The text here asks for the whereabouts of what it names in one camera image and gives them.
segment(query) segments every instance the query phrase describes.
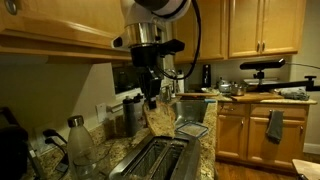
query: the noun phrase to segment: lower cabinet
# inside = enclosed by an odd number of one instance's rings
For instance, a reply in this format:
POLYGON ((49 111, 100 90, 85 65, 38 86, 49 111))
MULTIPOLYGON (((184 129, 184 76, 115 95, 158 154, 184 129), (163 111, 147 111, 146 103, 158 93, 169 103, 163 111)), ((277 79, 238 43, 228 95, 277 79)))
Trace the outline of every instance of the lower cabinet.
POLYGON ((292 159, 303 155, 309 105, 219 102, 219 107, 218 159, 293 170, 292 159), (270 110, 284 112, 279 144, 266 137, 270 110))
POLYGON ((266 137, 268 123, 267 118, 250 118, 247 160, 291 168, 292 159, 299 159, 302 156, 304 121, 284 119, 279 144, 270 142, 266 137))

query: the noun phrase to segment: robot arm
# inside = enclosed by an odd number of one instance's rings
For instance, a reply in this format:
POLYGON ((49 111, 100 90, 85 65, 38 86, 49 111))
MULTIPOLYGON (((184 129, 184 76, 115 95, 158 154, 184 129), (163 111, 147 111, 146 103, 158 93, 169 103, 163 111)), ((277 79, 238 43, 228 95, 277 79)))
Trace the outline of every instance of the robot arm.
POLYGON ((184 49, 184 43, 160 43, 155 19, 175 21, 189 9, 191 0, 121 0, 125 32, 112 41, 113 48, 129 48, 139 84, 150 109, 156 108, 161 78, 155 71, 156 60, 184 49))

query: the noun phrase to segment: drawer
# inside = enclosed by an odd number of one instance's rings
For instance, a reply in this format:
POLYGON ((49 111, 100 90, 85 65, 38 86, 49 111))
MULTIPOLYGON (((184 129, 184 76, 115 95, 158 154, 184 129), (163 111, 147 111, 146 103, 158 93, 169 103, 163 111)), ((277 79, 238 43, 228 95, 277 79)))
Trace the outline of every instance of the drawer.
POLYGON ((241 103, 219 103, 218 114, 245 115, 246 104, 241 103))
POLYGON ((283 111, 285 119, 302 119, 308 116, 308 105, 290 105, 290 104, 252 104, 250 116, 269 117, 270 110, 283 111))

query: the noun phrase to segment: bread slice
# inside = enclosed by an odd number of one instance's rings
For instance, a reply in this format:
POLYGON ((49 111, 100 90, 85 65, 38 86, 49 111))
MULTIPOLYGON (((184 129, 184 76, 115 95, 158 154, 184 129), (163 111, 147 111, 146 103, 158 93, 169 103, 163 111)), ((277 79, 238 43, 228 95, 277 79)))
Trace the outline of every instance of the bread slice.
POLYGON ((174 138, 175 114, 173 109, 162 102, 157 101, 156 109, 149 109, 148 104, 143 105, 143 112, 148 128, 154 136, 167 136, 174 138))

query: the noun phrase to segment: upper cabinet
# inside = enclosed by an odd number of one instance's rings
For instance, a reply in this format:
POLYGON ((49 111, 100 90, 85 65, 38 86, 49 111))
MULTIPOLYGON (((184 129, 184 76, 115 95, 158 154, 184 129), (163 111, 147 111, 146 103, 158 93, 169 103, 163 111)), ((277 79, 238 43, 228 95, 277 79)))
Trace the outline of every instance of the upper cabinet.
POLYGON ((297 53, 306 0, 232 0, 229 57, 297 53))
MULTIPOLYGON (((226 0, 198 0, 202 22, 199 61, 223 59, 226 55, 226 0)), ((185 50, 175 55, 175 63, 194 59, 198 27, 192 5, 187 14, 173 23, 173 37, 185 43, 185 50)))
POLYGON ((124 31, 119 0, 15 0, 16 15, 7 9, 9 1, 0 4, 0 52, 94 58, 112 58, 120 52, 110 47, 124 31))

